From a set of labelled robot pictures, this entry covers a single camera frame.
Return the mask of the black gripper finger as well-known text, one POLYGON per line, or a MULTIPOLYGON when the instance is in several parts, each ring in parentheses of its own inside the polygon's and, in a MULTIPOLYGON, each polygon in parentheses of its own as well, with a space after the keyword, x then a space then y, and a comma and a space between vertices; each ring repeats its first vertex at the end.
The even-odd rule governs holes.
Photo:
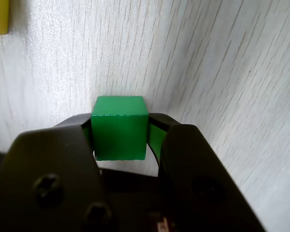
POLYGON ((262 232, 260 221, 204 138, 191 124, 151 113, 149 125, 166 132, 159 172, 181 232, 262 232))
POLYGON ((0 167, 0 232, 108 232, 89 114, 20 134, 0 167))

